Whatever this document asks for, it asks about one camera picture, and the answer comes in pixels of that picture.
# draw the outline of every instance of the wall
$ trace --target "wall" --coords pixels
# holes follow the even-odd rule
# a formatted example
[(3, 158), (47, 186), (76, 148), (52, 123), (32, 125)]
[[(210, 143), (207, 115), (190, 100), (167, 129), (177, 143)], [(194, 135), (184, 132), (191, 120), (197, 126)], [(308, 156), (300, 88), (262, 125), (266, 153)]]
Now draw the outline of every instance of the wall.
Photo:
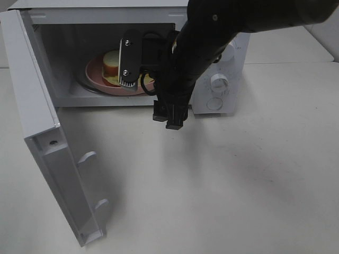
[(339, 62), (339, 8), (325, 23), (306, 28)]
[(15, 2), (16, 0), (0, 0), (0, 12), (4, 12), (5, 10), (7, 10), (8, 7), (10, 7)]

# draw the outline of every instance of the bread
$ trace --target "bread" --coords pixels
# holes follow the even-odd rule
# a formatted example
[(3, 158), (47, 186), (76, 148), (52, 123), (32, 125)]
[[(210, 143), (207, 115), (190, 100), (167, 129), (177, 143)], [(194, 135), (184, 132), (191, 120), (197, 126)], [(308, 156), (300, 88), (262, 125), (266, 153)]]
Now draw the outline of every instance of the bread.
[(118, 76), (119, 74), (119, 51), (110, 51), (104, 55), (104, 71), (105, 75)]
[[(104, 55), (102, 80), (107, 86), (120, 87), (119, 84), (119, 51), (110, 51)], [(144, 79), (145, 85), (153, 82), (153, 79), (147, 74)]]

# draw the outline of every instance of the black cable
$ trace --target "black cable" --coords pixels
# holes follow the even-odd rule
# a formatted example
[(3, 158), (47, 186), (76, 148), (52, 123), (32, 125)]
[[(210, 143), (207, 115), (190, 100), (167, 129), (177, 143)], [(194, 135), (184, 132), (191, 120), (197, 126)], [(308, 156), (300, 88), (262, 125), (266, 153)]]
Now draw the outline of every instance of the black cable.
[(142, 76), (141, 76), (141, 78), (140, 78), (141, 87), (142, 87), (142, 89), (145, 91), (145, 93), (146, 93), (147, 95), (149, 95), (149, 96), (154, 96), (154, 95), (156, 95), (155, 90), (149, 91), (149, 90), (147, 90), (147, 88), (146, 88), (146, 86), (145, 86), (145, 77), (146, 77), (146, 74), (147, 74), (147, 72), (143, 72), (143, 73), (142, 73)]

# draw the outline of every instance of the screw hole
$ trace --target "screw hole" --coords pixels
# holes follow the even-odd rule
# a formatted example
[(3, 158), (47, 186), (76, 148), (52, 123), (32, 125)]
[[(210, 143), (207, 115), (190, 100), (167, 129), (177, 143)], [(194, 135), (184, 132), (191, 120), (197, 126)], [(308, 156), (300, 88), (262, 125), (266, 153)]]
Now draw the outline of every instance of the screw hole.
[(58, 141), (56, 141), (56, 140), (53, 140), (53, 141), (49, 142), (49, 145), (51, 147), (55, 147), (57, 144), (58, 144)]

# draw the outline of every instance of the control panel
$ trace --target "control panel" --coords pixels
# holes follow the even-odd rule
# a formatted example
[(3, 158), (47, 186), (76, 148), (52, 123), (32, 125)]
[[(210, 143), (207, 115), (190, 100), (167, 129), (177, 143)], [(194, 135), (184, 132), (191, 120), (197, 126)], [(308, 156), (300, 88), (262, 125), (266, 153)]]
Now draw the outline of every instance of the control panel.
[(233, 113), (248, 42), (249, 34), (240, 33), (226, 47), (220, 61), (197, 80), (191, 100), (195, 114)]

